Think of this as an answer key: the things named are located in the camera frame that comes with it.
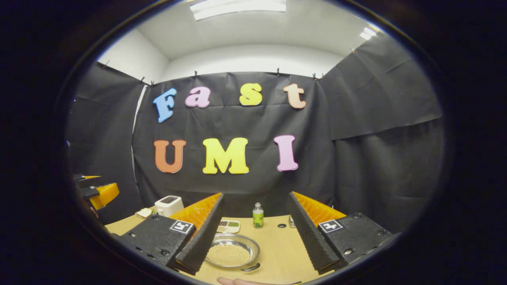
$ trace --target white toaster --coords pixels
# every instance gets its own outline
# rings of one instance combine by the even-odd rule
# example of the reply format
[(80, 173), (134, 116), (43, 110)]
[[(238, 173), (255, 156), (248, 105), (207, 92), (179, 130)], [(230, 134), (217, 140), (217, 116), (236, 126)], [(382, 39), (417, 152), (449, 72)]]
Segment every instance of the white toaster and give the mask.
[(155, 202), (157, 213), (164, 217), (169, 217), (179, 210), (183, 209), (183, 201), (181, 197), (166, 196)]

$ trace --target table surface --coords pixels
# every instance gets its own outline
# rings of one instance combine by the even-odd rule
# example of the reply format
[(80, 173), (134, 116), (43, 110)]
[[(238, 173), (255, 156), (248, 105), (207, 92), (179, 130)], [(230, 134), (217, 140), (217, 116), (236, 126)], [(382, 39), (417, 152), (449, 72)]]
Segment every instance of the table surface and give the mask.
[[(291, 284), (299, 281), (307, 282), (332, 272), (318, 275), (317, 271), (313, 269), (297, 229), (289, 226), (288, 215), (264, 218), (264, 227), (261, 229), (254, 228), (252, 218), (223, 217), (223, 219), (239, 221), (240, 230), (237, 234), (247, 236), (259, 244), (261, 252), (257, 257), (257, 262), (261, 266), (254, 271), (244, 272), (238, 268), (220, 268), (204, 261), (195, 276), (181, 271), (180, 274), (210, 284), (219, 284), (216, 281), (218, 277), (241, 278), (274, 284)], [(134, 215), (105, 227), (110, 233), (123, 235), (142, 221), (142, 218)], [(286, 224), (287, 226), (278, 228), (279, 224)]]

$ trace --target pink letter i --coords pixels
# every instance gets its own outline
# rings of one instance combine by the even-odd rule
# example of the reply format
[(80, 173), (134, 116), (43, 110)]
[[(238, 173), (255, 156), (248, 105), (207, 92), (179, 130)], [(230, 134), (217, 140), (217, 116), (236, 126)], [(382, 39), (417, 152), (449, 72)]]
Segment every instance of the pink letter i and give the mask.
[(292, 142), (295, 139), (293, 135), (279, 135), (273, 139), (278, 144), (278, 152), (280, 154), (280, 164), (276, 167), (278, 171), (298, 169), (299, 166), (294, 162), (292, 151)]

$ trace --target green liquid bottle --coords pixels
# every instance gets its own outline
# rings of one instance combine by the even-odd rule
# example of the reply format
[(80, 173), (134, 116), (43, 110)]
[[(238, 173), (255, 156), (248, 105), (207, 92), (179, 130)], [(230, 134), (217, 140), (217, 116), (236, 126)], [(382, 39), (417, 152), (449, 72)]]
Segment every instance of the green liquid bottle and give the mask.
[(264, 210), (261, 208), (259, 202), (255, 203), (253, 208), (253, 226), (255, 228), (261, 228), (264, 225)]

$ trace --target small tray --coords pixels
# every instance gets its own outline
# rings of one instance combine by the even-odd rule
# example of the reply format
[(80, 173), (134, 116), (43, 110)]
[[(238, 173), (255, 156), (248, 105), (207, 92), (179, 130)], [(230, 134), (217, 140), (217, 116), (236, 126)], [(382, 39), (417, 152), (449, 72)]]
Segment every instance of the small tray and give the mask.
[(216, 229), (219, 233), (237, 233), (239, 232), (240, 223), (235, 220), (221, 220), (219, 227)]

